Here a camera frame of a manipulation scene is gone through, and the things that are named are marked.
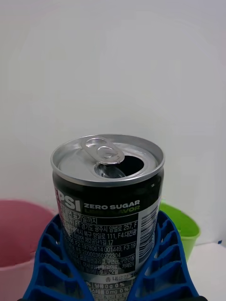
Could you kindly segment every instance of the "aluminum can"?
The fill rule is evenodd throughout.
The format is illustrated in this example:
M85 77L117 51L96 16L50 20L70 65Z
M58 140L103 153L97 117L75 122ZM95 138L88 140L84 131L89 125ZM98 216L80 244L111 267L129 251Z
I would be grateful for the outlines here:
M164 154L129 135L92 135L51 156L64 248L95 301L125 301L154 246Z

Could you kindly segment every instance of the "green bucket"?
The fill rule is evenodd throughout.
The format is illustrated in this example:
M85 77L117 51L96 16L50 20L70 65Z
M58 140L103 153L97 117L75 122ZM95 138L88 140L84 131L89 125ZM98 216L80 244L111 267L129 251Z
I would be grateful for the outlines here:
M174 222L178 232L180 233L186 260L188 260L195 241L201 234L199 226L185 213L170 205L167 205L166 203L161 202L159 209L165 212L165 214L167 214L168 217Z

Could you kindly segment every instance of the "white table surface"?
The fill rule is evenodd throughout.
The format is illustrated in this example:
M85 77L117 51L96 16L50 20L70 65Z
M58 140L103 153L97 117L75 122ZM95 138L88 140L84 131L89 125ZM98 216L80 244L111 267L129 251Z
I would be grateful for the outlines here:
M215 244L195 246L188 260L191 279L208 301L226 301L226 248Z

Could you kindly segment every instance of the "metal can top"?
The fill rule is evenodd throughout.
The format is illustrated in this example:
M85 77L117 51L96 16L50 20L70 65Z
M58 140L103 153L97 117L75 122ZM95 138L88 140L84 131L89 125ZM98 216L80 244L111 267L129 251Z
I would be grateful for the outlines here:
M156 144L129 135L92 135L59 146L51 156L53 171L85 186L116 187L145 181L163 167Z

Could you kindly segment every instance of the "pink plastic bowl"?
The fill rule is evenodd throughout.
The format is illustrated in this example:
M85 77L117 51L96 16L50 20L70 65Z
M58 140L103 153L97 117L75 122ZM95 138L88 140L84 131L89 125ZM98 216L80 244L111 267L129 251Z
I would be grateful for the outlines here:
M56 212L24 200L0 200L0 299L17 301L33 272L39 239Z

